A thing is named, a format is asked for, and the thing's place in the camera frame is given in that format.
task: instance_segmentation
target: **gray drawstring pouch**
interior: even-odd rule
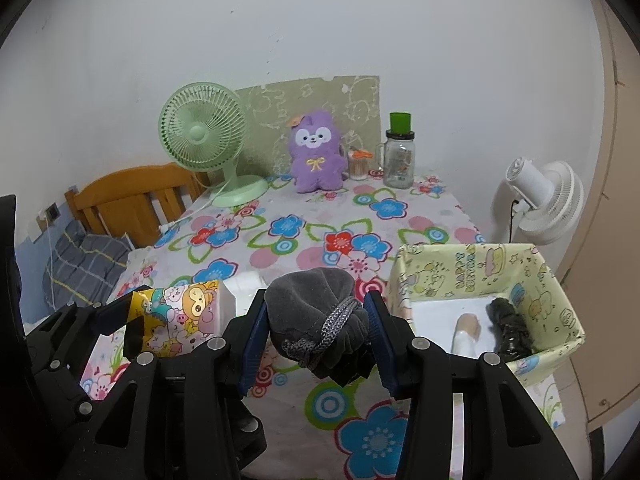
[[[264,293],[271,341],[286,358],[318,378],[344,386],[368,377],[375,364],[369,316],[354,296],[354,281],[342,269],[317,268],[285,274]]]

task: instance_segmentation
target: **glass mug jar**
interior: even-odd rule
[[[385,172],[385,186],[408,189],[414,183],[415,134],[386,131],[386,142],[377,146],[378,166]]]

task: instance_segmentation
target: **blue gripper pad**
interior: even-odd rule
[[[269,335],[269,319],[267,318],[267,304],[262,302],[249,340],[242,354],[242,373],[238,381],[238,392],[245,396],[255,383],[255,376],[260,367],[260,360],[264,352]]]
[[[388,311],[386,305],[378,294],[379,302],[382,303],[382,307],[385,309],[386,316],[388,317]],[[395,397],[399,393],[399,384],[397,379],[396,360],[391,346],[391,342],[386,334],[386,329],[376,301],[372,297],[372,293],[368,292],[364,297],[362,303],[364,309],[369,314],[369,341],[373,350],[373,357],[376,359],[376,365],[380,373],[380,381],[382,385],[389,391],[392,397]]]

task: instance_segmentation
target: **beige door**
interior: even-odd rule
[[[640,55],[609,7],[604,15],[614,80],[612,144],[602,149],[610,158],[593,222],[562,283],[586,332],[572,362],[590,431],[640,397]]]

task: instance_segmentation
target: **yellow storage box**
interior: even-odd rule
[[[507,298],[524,316],[535,354],[509,363],[527,386],[545,379],[584,343],[558,280],[531,244],[405,245],[391,270],[391,314],[411,321],[412,301]]]

